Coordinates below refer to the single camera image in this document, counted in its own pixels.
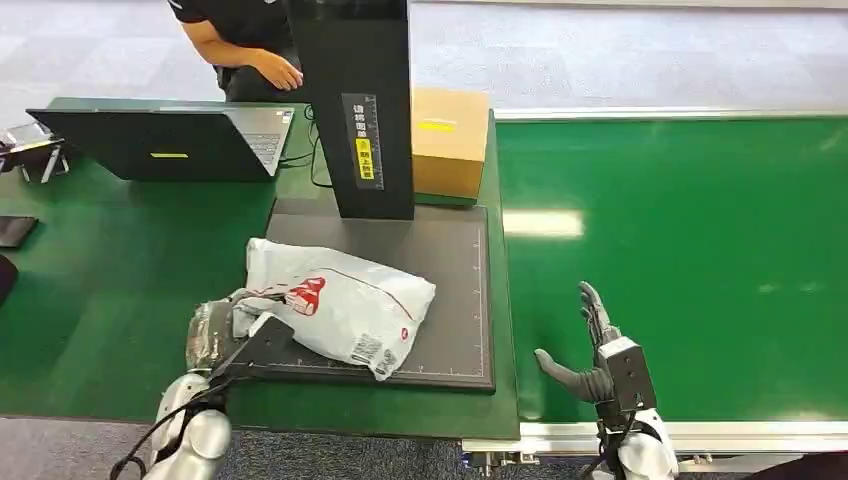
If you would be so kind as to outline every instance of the black t-shirt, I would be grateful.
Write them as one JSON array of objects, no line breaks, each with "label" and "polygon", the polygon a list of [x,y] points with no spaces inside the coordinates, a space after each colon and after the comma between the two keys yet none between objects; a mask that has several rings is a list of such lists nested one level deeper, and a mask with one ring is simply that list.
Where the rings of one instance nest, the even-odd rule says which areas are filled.
[{"label": "black t-shirt", "polygon": [[209,20],[221,38],[242,47],[279,51],[292,44],[285,0],[168,0],[183,23]]}]

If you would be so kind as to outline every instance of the cardboard box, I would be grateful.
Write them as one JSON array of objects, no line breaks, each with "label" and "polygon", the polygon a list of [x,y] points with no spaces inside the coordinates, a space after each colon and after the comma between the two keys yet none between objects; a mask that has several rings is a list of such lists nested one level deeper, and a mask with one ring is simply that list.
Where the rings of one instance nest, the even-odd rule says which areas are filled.
[{"label": "cardboard box", "polygon": [[417,193],[477,198],[486,160],[489,97],[412,90],[412,175]]}]

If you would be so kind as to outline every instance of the black cable wire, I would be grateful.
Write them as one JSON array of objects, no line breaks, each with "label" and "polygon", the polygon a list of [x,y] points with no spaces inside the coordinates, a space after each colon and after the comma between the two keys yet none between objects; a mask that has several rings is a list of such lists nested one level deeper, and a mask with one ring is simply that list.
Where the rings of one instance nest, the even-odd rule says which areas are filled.
[{"label": "black cable wire", "polygon": [[230,384],[233,383],[234,380],[235,380],[235,377],[230,377],[224,383],[222,383],[222,384],[220,384],[216,387],[212,387],[209,390],[206,390],[205,392],[202,392],[200,395],[198,395],[198,396],[192,398],[191,400],[189,400],[188,402],[184,403],[181,407],[174,409],[171,413],[165,415],[158,422],[153,424],[153,426],[150,427],[150,429],[147,430],[147,432],[141,437],[141,439],[139,439],[139,441],[136,442],[136,444],[132,448],[132,450],[130,450],[130,452],[124,458],[118,460],[117,462],[115,462],[114,465],[112,465],[112,470],[109,472],[109,480],[117,480],[118,477],[121,475],[121,472],[124,470],[124,467],[126,467],[127,464],[129,464],[129,463],[134,463],[134,464],[138,465],[138,469],[141,472],[141,478],[144,478],[144,476],[147,475],[147,467],[144,465],[144,461],[142,459],[135,456],[136,452],[138,452],[138,449],[141,448],[142,445],[144,445],[144,442],[148,438],[150,438],[150,436],[153,435],[153,433],[156,430],[158,430],[159,427],[164,425],[165,422],[173,419],[174,417],[179,415],[180,412],[185,411],[187,408],[194,407],[198,403],[205,400],[206,398],[208,398],[208,397],[212,396],[213,394],[216,394],[216,393],[220,392],[221,390],[224,390],[225,388],[229,387]]},{"label": "black cable wire", "polygon": [[333,186],[330,185],[330,184],[318,183],[315,180],[315,155],[318,151],[318,141],[320,140],[320,137],[315,137],[314,140],[312,139],[312,131],[316,127],[315,127],[314,116],[312,116],[312,113],[311,113],[312,112],[311,105],[309,107],[307,107],[307,111],[309,112],[309,115],[307,115],[307,112],[305,111],[304,116],[306,118],[309,118],[310,121],[312,122],[311,124],[309,124],[309,132],[307,134],[307,136],[309,137],[309,144],[312,145],[312,160],[309,162],[310,163],[310,165],[309,165],[309,180],[312,181],[312,185],[315,185],[316,187],[333,188]]},{"label": "black cable wire", "polygon": [[624,441],[625,438],[627,438],[627,434],[630,433],[630,429],[633,428],[633,423],[635,422],[635,420],[636,420],[636,412],[633,412],[633,413],[630,414],[630,418],[627,420],[627,425],[624,427],[624,430],[621,432],[621,436],[618,437],[618,439],[617,439],[618,441],[615,442],[614,445],[610,444],[610,447],[607,448],[606,450],[604,450],[603,453],[600,453],[600,451],[599,451],[598,456],[595,457],[595,459],[592,460],[592,463],[590,463],[589,466],[586,467],[586,470],[583,471],[583,474],[580,476],[580,480],[589,479],[592,476],[592,472],[594,472],[595,469],[598,468],[601,465],[602,462],[609,459],[610,455],[617,455],[618,454],[618,448],[621,447],[621,443]]},{"label": "black cable wire", "polygon": [[[312,126],[315,125],[315,115],[312,113],[312,105],[307,105],[303,110],[303,116],[309,120],[309,136],[312,135]],[[297,167],[306,167],[309,165],[309,162],[303,163],[301,165],[289,165],[289,162],[294,162],[297,160],[303,160],[309,156],[314,156],[314,150],[310,150],[309,152],[304,153],[303,155],[298,155],[296,157],[287,157],[280,160],[280,165],[285,165],[288,168],[297,168]]]}]

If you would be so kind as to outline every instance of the human arm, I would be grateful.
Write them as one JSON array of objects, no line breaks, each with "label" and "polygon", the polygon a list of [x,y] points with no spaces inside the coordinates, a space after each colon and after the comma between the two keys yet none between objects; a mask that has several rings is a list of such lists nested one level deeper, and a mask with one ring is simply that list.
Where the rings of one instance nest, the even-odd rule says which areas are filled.
[{"label": "human arm", "polygon": [[222,39],[208,20],[181,22],[197,53],[212,65],[242,67],[249,65],[281,90],[303,85],[303,74],[285,58],[261,48],[234,45]]}]

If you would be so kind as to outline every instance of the gray carpet floor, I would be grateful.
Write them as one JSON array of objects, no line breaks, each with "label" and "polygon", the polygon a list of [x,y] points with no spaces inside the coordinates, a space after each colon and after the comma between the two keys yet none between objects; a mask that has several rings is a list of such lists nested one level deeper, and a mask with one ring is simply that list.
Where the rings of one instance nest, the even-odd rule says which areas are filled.
[{"label": "gray carpet floor", "polygon": [[[485,90],[495,107],[848,107],[845,12],[417,3],[410,28],[417,85]],[[0,0],[0,128],[57,95],[222,99],[164,0]],[[142,431],[0,419],[2,478],[106,478]],[[450,441],[240,432],[220,478],[476,478],[459,454]],[[585,461],[495,477],[573,478]]]}]

